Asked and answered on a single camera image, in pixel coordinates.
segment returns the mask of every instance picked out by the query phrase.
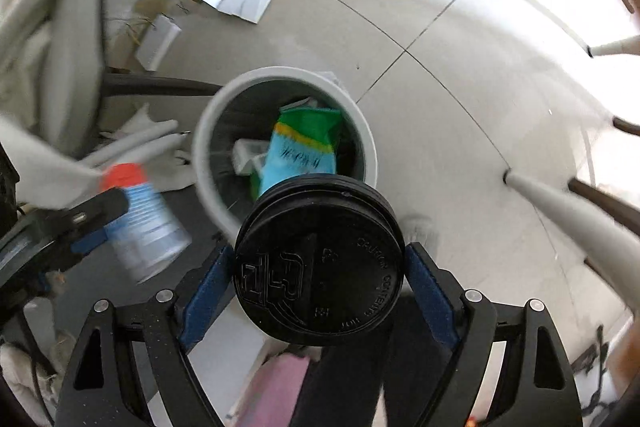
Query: black pants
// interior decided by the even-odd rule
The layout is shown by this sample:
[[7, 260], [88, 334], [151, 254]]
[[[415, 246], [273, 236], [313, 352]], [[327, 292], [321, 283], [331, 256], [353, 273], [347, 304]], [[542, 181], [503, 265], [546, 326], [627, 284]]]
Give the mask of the black pants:
[[369, 427], [381, 385], [388, 427], [413, 427], [450, 356], [414, 297], [402, 296], [369, 335], [322, 350], [305, 375], [289, 427]]

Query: gray chair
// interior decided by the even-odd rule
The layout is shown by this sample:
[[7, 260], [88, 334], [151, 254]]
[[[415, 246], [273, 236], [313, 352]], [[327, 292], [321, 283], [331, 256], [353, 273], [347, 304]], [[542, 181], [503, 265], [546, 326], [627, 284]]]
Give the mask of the gray chair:
[[149, 74], [114, 73], [106, 65], [103, 0], [57, 0], [52, 41], [40, 80], [39, 134], [73, 158], [91, 149], [104, 96], [211, 96], [220, 86]]

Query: tiled floor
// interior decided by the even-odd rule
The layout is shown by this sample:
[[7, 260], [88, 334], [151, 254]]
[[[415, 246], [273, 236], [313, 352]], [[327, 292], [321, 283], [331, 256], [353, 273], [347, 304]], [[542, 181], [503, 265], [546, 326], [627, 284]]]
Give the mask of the tiled floor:
[[[369, 121], [378, 189], [396, 213], [434, 220], [436, 260], [463, 286], [545, 301], [571, 359], [623, 313], [577, 247], [501, 179], [511, 166], [562, 187], [606, 163], [596, 151], [612, 112], [640, 121], [628, 101], [640, 58], [581, 47], [633, 31], [619, 0], [273, 0], [257, 25], [206, 6], [176, 20], [162, 74], [225, 84], [262, 66], [333, 71]], [[152, 106], [186, 128], [201, 108]]]

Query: silver screw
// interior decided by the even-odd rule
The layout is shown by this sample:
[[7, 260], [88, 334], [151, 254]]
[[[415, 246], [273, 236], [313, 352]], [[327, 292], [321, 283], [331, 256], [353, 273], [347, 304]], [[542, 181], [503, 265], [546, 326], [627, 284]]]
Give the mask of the silver screw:
[[102, 313], [109, 307], [109, 301], [107, 299], [100, 299], [94, 304], [94, 311]]
[[480, 302], [482, 300], [482, 294], [478, 290], [467, 290], [465, 297], [469, 302]]
[[74, 225], [79, 225], [80, 223], [84, 222], [85, 219], [85, 212], [78, 212], [74, 217], [71, 218], [71, 220], [74, 222]]
[[535, 312], [541, 312], [545, 309], [545, 305], [538, 299], [531, 299], [529, 301], [529, 306], [531, 306], [531, 309]]
[[156, 300], [158, 302], [169, 302], [174, 298], [174, 293], [171, 290], [160, 290], [156, 293]]

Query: red cap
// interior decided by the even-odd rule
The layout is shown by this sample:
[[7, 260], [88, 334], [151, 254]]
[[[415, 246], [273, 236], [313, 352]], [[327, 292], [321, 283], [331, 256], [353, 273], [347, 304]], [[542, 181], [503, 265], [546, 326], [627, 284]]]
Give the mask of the red cap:
[[113, 187], [133, 187], [146, 183], [144, 171], [137, 163], [121, 163], [110, 167], [100, 180], [100, 190]]

